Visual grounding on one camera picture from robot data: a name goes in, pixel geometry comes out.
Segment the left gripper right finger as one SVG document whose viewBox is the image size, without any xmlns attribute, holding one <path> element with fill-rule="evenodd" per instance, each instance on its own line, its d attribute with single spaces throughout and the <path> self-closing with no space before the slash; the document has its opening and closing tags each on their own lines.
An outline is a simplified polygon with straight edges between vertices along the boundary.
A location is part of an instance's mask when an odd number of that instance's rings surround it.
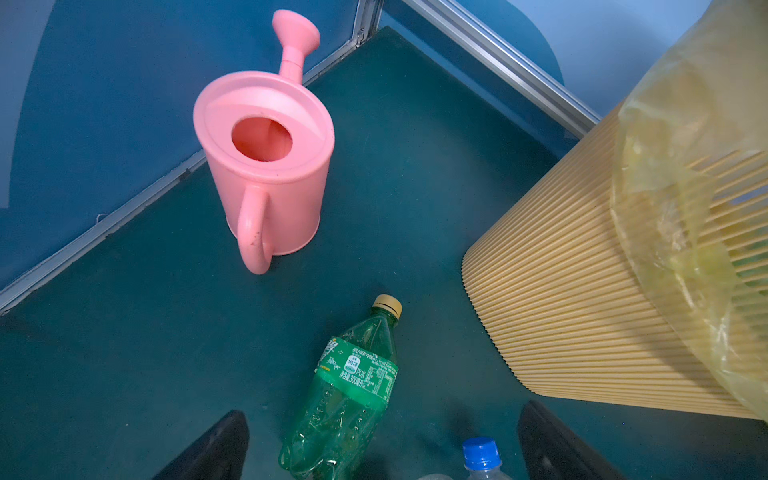
<svg viewBox="0 0 768 480">
<path fill-rule="evenodd" d="M 538 401 L 523 406 L 517 433 L 530 479 L 627 479 Z"/>
</svg>

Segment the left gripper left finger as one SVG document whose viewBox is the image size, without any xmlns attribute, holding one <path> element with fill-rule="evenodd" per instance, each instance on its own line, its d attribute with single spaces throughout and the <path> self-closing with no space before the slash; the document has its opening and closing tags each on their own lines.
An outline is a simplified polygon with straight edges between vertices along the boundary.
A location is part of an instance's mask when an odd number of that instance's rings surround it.
<svg viewBox="0 0 768 480">
<path fill-rule="evenodd" d="M 154 479 L 240 479 L 249 438 L 245 414 L 231 410 Z"/>
</svg>

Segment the pepsi bottle blue cap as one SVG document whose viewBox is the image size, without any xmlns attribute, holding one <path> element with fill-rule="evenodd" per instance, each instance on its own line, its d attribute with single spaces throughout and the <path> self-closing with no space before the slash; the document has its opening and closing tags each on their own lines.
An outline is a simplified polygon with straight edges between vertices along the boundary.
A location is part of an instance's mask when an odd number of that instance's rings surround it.
<svg viewBox="0 0 768 480">
<path fill-rule="evenodd" d="M 501 470 L 502 460 L 494 439 L 475 437 L 462 443 L 468 480 L 511 480 Z"/>
</svg>

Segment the green bottle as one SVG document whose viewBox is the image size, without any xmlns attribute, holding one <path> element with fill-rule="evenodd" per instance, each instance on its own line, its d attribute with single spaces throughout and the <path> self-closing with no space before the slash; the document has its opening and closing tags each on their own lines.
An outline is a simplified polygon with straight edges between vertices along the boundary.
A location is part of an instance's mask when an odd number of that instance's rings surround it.
<svg viewBox="0 0 768 480">
<path fill-rule="evenodd" d="M 386 412 L 399 367 L 394 329 L 402 304 L 378 296 L 367 317 L 332 337 L 280 450 L 295 479 L 350 479 Z"/>
</svg>

